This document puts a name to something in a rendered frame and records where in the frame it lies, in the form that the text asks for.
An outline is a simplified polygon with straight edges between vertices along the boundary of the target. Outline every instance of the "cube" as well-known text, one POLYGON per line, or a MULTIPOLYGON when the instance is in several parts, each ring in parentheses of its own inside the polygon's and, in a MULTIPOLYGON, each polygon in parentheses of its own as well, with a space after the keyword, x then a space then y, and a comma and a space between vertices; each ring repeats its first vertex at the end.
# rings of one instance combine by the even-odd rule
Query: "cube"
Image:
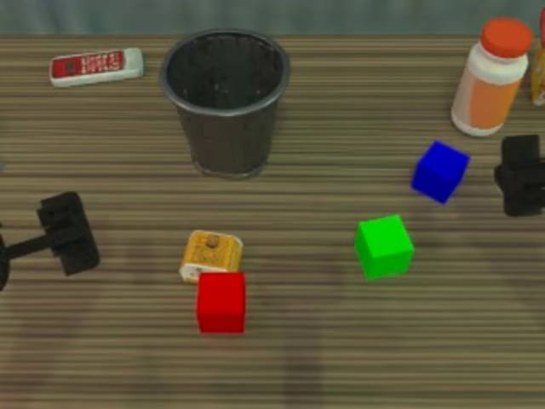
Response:
POLYGON ((416 164, 411 186, 445 205, 462 182, 469 160, 466 153, 435 141, 416 164))
POLYGON ((198 278, 197 322, 201 333, 243 333, 246 315, 244 273, 206 273, 198 278))
POLYGON ((360 222, 354 247, 368 280, 405 273, 415 252, 399 215, 360 222))

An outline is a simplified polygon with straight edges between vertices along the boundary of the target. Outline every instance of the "dark gray bin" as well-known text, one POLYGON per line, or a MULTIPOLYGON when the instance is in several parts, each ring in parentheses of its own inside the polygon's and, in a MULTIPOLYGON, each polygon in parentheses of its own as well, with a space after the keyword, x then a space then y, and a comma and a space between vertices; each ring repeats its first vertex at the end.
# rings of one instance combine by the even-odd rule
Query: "dark gray bin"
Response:
POLYGON ((212 176, 259 173, 289 76, 285 51, 255 32, 200 32, 176 44, 159 82, 178 110, 195 167, 212 176))

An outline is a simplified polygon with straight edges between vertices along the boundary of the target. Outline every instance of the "black object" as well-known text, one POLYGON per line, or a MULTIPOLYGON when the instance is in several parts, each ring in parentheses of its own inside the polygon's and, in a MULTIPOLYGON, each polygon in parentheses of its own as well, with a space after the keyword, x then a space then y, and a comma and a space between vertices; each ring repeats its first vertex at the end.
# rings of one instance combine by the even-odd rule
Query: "black object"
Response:
POLYGON ((535 216, 545 206, 545 160, 540 158, 539 136, 508 136, 502 141, 502 163, 494 180, 503 191, 508 216, 535 216))
POLYGON ((202 173, 244 178, 265 166, 290 60, 254 32, 201 32, 164 57, 159 82, 175 104, 202 173))
POLYGON ((74 192, 42 200, 37 211, 43 236, 5 246, 0 235, 0 291, 9 279, 9 262, 50 248, 60 259, 66 276, 95 268, 100 254, 91 233, 82 202, 74 192))

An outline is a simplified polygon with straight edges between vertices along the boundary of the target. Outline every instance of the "gray wall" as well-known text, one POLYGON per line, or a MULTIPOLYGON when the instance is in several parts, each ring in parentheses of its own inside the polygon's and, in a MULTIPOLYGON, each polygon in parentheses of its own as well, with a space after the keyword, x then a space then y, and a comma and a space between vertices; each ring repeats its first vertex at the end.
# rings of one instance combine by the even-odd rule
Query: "gray wall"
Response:
POLYGON ((0 0, 0 33, 477 33, 490 17, 537 29, 543 0, 0 0))

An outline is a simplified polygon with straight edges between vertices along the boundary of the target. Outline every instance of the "wood grain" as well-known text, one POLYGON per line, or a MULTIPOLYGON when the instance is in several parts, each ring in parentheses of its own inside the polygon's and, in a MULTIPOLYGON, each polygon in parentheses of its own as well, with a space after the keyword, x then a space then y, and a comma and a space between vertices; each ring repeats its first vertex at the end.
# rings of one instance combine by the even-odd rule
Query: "wood grain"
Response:
POLYGON ((502 213, 505 135, 543 133, 527 84, 504 130, 459 134, 449 106, 470 37, 280 38, 293 73, 269 165, 199 175, 158 87, 173 37, 0 42, 0 220, 38 234, 40 199, 78 191, 102 253, 66 278, 47 252, 13 262, 0 295, 2 409, 542 408, 541 217, 502 213), (55 55, 142 47, 142 80, 52 89, 55 55), (455 198, 410 190, 434 139, 472 155, 455 198), (411 271, 364 281, 360 220, 400 214, 411 271), (177 274, 196 228, 246 244, 248 330, 197 333, 177 274))

